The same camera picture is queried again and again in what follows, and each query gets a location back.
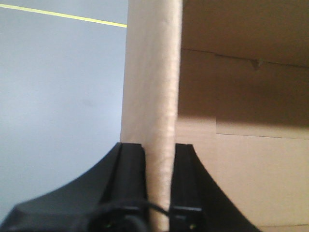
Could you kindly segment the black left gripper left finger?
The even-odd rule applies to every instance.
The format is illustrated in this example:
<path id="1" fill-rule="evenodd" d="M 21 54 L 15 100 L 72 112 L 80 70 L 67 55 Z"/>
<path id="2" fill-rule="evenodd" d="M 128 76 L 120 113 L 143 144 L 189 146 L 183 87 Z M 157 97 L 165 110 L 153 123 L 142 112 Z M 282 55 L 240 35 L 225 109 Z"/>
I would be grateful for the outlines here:
<path id="1" fill-rule="evenodd" d="M 3 232 L 134 232 L 149 214 L 145 153 L 140 144 L 117 143 L 80 177 L 14 206 Z"/>

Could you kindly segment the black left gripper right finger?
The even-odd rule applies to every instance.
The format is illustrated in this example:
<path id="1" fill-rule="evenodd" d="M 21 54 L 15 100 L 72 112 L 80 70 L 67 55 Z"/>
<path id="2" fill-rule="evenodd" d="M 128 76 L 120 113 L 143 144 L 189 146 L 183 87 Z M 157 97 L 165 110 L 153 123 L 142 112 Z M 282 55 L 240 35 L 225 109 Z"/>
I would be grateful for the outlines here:
<path id="1" fill-rule="evenodd" d="M 176 144 L 171 181 L 171 232 L 257 232 L 220 189 L 194 147 Z"/>

